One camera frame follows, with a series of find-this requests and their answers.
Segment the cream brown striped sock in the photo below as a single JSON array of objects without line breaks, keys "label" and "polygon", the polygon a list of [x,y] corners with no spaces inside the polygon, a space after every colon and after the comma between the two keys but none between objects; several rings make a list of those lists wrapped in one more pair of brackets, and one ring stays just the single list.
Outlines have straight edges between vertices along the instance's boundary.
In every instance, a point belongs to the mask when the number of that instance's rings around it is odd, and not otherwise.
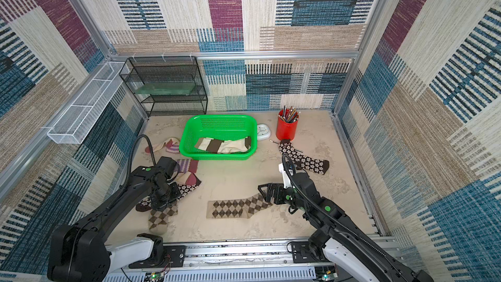
[{"label": "cream brown striped sock", "polygon": [[238,154],[245,153],[251,148],[251,137],[238,140],[219,140],[216,138],[200,138],[195,148],[207,151],[210,154]]}]

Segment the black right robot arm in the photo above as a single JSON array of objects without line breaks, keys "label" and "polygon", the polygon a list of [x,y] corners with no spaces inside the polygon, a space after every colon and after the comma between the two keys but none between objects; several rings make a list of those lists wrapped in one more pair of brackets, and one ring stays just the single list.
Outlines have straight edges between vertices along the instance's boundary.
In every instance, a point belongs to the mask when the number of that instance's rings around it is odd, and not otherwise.
[{"label": "black right robot arm", "polygon": [[279,172],[283,183],[262,184],[258,190],[266,202],[287,204],[291,214],[303,212],[315,228],[308,240],[313,258],[339,265],[357,281],[433,281],[426,271],[412,270],[379,247],[340,206],[318,192],[308,173],[282,164]]}]

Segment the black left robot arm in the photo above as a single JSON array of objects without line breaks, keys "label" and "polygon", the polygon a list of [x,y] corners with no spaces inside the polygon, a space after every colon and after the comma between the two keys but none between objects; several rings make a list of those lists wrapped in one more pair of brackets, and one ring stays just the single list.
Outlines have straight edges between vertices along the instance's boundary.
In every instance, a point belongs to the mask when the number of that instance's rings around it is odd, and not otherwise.
[{"label": "black left robot arm", "polygon": [[181,197],[175,183],[179,164],[162,157],[151,167],[129,172],[125,184],[108,200],[73,225],[62,225],[52,235],[47,276],[50,281],[103,281],[118,269],[134,263],[144,267],[167,265],[163,239],[140,234],[116,247],[107,247],[114,229],[145,197],[155,210],[171,207]]}]

